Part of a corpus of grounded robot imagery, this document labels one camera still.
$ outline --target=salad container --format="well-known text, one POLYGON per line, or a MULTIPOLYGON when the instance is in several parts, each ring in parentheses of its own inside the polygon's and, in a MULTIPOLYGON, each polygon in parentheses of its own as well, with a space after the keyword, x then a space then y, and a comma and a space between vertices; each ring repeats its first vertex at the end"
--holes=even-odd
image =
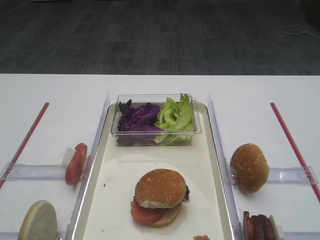
POLYGON ((192 95, 119 95, 110 133, 117 146, 185 146, 201 134, 192 95))

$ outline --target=tomato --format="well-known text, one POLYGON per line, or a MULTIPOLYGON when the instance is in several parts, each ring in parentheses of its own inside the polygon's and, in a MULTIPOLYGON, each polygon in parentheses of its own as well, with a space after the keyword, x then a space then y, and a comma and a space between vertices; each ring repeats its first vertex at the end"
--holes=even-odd
POLYGON ((80 181, 88 147, 84 143, 80 143, 74 149, 75 153, 65 171, 64 180, 67 185, 75 186, 80 181))
POLYGON ((139 223, 153 224, 159 221, 166 213, 166 208, 145 208, 136 201, 131 202, 131 215, 139 223))

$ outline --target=green lettuce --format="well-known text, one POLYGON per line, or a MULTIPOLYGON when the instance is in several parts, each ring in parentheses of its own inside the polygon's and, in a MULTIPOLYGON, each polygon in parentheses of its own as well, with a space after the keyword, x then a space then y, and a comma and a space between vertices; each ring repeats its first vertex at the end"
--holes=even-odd
MULTIPOLYGON (((164 131, 192 131, 193 111, 188 94, 180 94, 180 101, 167 98, 163 109, 158 114, 156 127, 164 131)), ((157 144, 179 144, 192 141, 192 134, 160 134, 155 138, 157 144)))

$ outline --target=gray carpet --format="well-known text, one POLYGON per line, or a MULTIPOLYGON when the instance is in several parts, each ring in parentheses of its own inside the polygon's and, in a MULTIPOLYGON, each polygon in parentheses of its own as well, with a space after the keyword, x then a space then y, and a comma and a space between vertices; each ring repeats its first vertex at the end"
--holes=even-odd
POLYGON ((320 75, 293 0, 0 0, 0 73, 320 75))

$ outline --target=red stick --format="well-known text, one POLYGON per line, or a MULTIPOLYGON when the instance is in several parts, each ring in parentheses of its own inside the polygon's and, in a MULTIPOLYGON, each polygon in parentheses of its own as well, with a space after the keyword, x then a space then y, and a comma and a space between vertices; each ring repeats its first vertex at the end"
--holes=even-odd
POLYGON ((12 168, 14 167, 14 165, 16 164, 19 156, 21 155, 22 151, 24 150, 25 146, 27 145, 32 133, 34 132, 34 130, 36 129, 38 123, 40 122, 41 118, 43 117, 43 115, 45 114, 47 108, 49 106, 49 103, 46 102, 41 111, 39 112, 38 116, 36 117, 36 119, 34 120, 31 128, 29 129, 28 133, 26 134, 25 138, 23 139, 20 147, 18 148, 18 150, 16 151, 15 155, 13 156, 11 162, 10 162, 10 166, 8 167, 8 169, 6 170, 3 179, 0 182, 0 189, 2 188, 2 186, 4 185, 5 181, 7 180, 7 177, 9 175, 9 173, 11 172, 12 168))
POLYGON ((282 129, 283 129, 283 131, 284 131, 284 133, 285 133, 285 135, 286 135, 286 137, 288 138, 289 143, 290 143, 290 145, 291 145, 291 147, 292 147, 292 149, 293 149, 296 157, 298 158, 298 160, 299 160, 299 162, 300 162, 300 165, 301 165, 302 167, 304 167, 304 169, 305 169, 305 174, 306 174, 307 177, 309 178, 311 187, 312 187, 312 189, 313 189, 316 197, 318 198, 318 200, 319 200, 319 202, 320 202, 320 190, 319 190, 318 185, 315 183, 316 181, 314 180, 312 174, 310 173, 309 169, 307 168, 308 166, 307 166, 304 158, 302 157, 302 154, 301 154, 301 152, 299 151, 299 149, 298 149, 298 147, 297 147, 297 145, 296 145, 293 137, 291 136, 291 134, 290 134, 290 132, 289 132, 289 129, 288 129, 287 126, 286 126, 285 121, 284 121, 283 118, 281 117, 280 112, 279 112, 279 110, 278 110, 277 107, 276 107, 276 104, 275 104, 274 102, 271 102, 270 105, 271 105, 271 107, 272 107, 272 109, 273 109, 273 111, 274 111, 274 114, 275 114, 276 118, 278 119, 278 121, 279 121, 279 123, 280 123, 280 125, 281 125, 281 127, 282 127, 282 129))

